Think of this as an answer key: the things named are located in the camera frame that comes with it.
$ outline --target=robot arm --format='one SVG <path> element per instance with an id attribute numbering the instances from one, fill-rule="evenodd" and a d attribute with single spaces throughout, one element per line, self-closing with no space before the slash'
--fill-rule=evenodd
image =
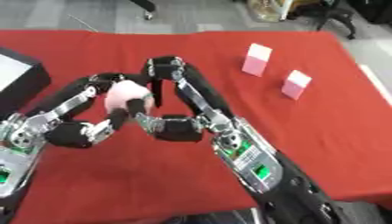
<path id="1" fill-rule="evenodd" d="M 173 122 L 144 113 L 140 101 L 128 101 L 129 113 L 154 137 L 187 141 L 206 129 L 213 134 L 215 154 L 233 171 L 259 205 L 262 214 L 277 224 L 352 223 L 334 202 L 282 152 L 274 148 L 244 118 L 234 115 L 228 104 L 191 65 L 181 58 L 149 59 L 142 74 L 152 79 L 152 92 L 159 104 L 162 80 L 173 81 L 178 97 L 194 117 Z M 184 126 L 181 131 L 177 126 Z"/>

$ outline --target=floor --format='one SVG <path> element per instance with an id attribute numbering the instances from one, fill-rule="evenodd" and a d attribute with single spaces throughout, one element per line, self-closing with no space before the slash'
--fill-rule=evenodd
<path id="1" fill-rule="evenodd" d="M 0 29 L 90 30 L 116 33 L 188 33 L 211 30 L 309 31 L 310 19 L 257 23 L 246 5 L 230 0 L 159 0 L 158 14 L 144 21 L 143 11 L 128 0 L 0 0 Z M 357 39 L 335 23 L 325 27 L 337 34 L 359 64 L 368 65 L 385 88 L 392 91 L 392 28 L 368 24 L 354 17 Z M 342 203 L 357 224 L 384 223 L 374 205 Z"/>

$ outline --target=wire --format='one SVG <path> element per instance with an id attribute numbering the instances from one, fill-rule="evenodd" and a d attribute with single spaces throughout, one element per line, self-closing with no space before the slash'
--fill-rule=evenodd
<path id="1" fill-rule="evenodd" d="M 84 22 L 83 20 L 81 20 L 81 19 L 79 19 L 79 18 L 77 18 L 77 17 L 74 17 L 74 16 L 71 15 L 71 14 L 68 14 L 68 16 L 69 16 L 70 18 L 75 19 L 75 20 L 78 21 L 79 23 L 85 25 L 86 27 L 88 27 L 88 29 L 89 29 L 90 31 L 98 32 L 97 29 L 95 29 L 93 26 L 89 25 L 88 23 Z"/>

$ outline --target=pink block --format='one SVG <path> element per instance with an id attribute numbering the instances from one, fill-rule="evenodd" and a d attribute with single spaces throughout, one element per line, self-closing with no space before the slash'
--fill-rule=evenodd
<path id="1" fill-rule="evenodd" d="M 284 82 L 282 92 L 290 98 L 297 100 L 311 82 L 312 78 L 294 70 Z"/>
<path id="2" fill-rule="evenodd" d="M 243 64 L 242 71 L 255 76 L 262 76 L 264 68 L 267 66 L 267 61 L 257 59 L 252 56 L 247 56 Z"/>
<path id="3" fill-rule="evenodd" d="M 288 95 L 290 98 L 297 100 L 299 96 L 304 92 L 304 89 L 304 87 L 300 87 L 299 85 L 287 80 L 284 83 L 282 92 Z"/>

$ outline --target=red tablecloth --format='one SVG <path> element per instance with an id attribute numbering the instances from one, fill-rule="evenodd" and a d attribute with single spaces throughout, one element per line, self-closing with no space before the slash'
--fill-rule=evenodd
<path id="1" fill-rule="evenodd" d="M 251 43 L 274 49 L 262 78 L 241 72 Z M 0 31 L 0 46 L 44 62 L 53 84 L 39 99 L 77 77 L 137 73 L 149 57 L 177 54 L 334 199 L 392 206 L 391 108 L 328 33 Z M 313 78 L 299 101 L 280 92 L 293 69 Z M 172 85 L 164 92 L 156 115 L 189 113 Z M 102 101 L 96 104 L 82 117 L 100 121 Z M 252 205 L 207 137 L 159 142 L 130 123 L 90 150 L 48 146 L 15 223 L 113 223 Z"/>

